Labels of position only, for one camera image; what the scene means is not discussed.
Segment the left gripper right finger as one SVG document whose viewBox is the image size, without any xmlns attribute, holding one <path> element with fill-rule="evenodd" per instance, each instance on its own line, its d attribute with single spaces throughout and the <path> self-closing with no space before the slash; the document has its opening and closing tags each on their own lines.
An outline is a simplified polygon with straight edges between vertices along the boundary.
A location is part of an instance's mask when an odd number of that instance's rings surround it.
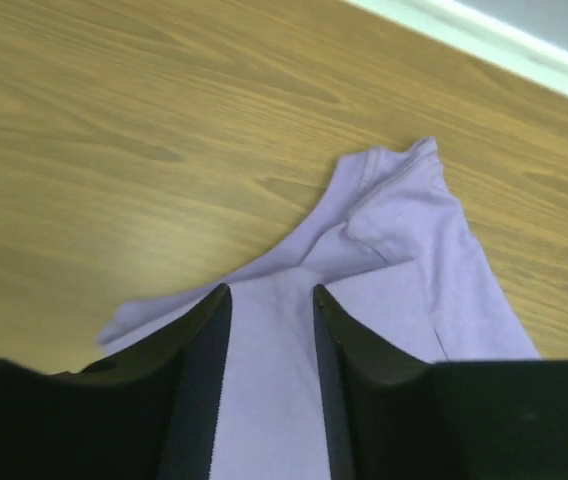
<svg viewBox="0 0 568 480">
<path fill-rule="evenodd" d="M 323 285 L 313 324 L 333 479 L 433 479 L 441 415 L 428 364 L 353 318 Z"/>
</svg>

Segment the purple t shirt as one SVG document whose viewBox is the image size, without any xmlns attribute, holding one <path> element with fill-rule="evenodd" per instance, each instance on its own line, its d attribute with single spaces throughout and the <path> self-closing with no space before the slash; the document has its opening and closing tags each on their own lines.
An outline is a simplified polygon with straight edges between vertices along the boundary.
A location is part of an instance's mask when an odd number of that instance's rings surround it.
<svg viewBox="0 0 568 480">
<path fill-rule="evenodd" d="M 312 291 L 427 362 L 534 359 L 436 142 L 343 157 L 309 216 L 226 275 L 232 320 L 210 475 L 329 475 Z"/>
</svg>

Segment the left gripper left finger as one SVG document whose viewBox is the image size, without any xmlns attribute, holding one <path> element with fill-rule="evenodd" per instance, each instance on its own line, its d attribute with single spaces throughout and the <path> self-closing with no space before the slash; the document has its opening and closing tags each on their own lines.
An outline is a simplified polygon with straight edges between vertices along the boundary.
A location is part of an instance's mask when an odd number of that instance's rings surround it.
<svg viewBox="0 0 568 480">
<path fill-rule="evenodd" d="M 78 373 L 54 375 L 46 479 L 206 479 L 231 326 L 229 286 Z"/>
</svg>

